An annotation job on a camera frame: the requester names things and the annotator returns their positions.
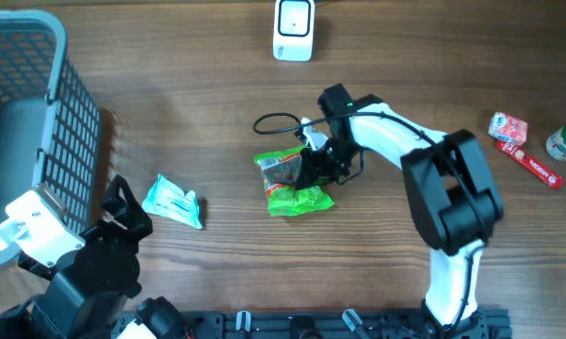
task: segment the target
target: label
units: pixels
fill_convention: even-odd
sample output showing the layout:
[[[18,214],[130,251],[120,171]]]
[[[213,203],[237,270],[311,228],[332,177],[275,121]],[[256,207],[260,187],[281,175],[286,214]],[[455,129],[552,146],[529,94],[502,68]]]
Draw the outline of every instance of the label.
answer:
[[[267,169],[271,166],[277,165],[279,163],[279,158],[269,158],[269,159],[262,159],[258,161],[260,168]]]
[[[509,155],[530,172],[534,173],[548,186],[554,189],[559,189],[561,185],[563,185],[563,178],[556,175],[553,171],[538,161],[538,159],[527,154],[519,146],[515,146],[504,141],[498,141],[496,142],[496,148]]]
[[[562,131],[563,127],[548,137],[546,140],[546,151],[556,160],[566,161],[566,144],[561,136]]]
[[[503,128],[507,125],[507,117],[503,113],[495,114],[492,118],[494,127]]]
[[[180,190],[171,189],[171,187],[160,187],[157,189],[157,197],[154,204],[161,208],[167,209],[181,217],[187,218],[190,213],[190,207],[193,204],[193,197]]]
[[[497,138],[500,141],[512,143],[512,137],[505,137],[505,136],[501,136],[501,135],[493,135],[493,137]]]

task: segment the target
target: black metal bracket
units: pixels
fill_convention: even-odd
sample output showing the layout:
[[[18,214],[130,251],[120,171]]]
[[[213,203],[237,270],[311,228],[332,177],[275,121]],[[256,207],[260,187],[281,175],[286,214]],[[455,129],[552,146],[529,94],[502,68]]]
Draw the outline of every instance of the black metal bracket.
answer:
[[[109,333],[125,302],[142,289],[137,282],[140,264],[136,254],[138,241],[153,231],[151,219],[119,175],[109,185],[101,206],[119,224],[97,220],[80,234],[86,246],[58,260],[57,272],[31,312],[42,338]]]
[[[385,310],[380,313],[358,313],[363,321],[363,328],[371,339],[414,339],[424,338],[423,313],[421,309]],[[479,309],[478,323],[475,328],[461,333],[459,339],[510,339],[509,311]],[[342,313],[279,313],[251,314],[251,330],[236,331],[236,314],[225,315],[221,312],[182,312],[195,332],[196,339],[293,339],[309,337],[323,339],[358,339],[341,317]],[[303,317],[314,321],[314,328],[293,326],[294,318]],[[111,332],[115,339],[134,321],[134,313],[124,313],[118,319]]]

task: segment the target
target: wooden table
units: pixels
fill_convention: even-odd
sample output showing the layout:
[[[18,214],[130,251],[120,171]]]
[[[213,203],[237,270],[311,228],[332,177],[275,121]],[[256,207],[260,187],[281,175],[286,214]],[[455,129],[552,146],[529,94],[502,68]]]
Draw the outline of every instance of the wooden table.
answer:
[[[544,149],[566,123],[566,2],[325,2],[308,63],[272,57],[271,3],[46,9],[66,25],[70,56],[103,108],[95,196],[119,173],[144,199],[162,173],[208,200],[204,231],[154,217],[138,255],[143,292],[126,309],[157,296],[229,312],[419,306],[429,250],[401,172],[384,159],[369,154],[362,176],[327,186],[330,211],[267,213],[252,157],[298,143],[257,136],[251,124],[273,111],[319,118],[318,95],[343,82],[420,124],[479,137],[506,215],[482,260],[478,301],[508,308],[515,338],[566,338],[566,184],[545,187],[486,134],[494,111],[525,119],[526,150],[566,181],[566,163]],[[0,268],[0,312],[45,286]]]

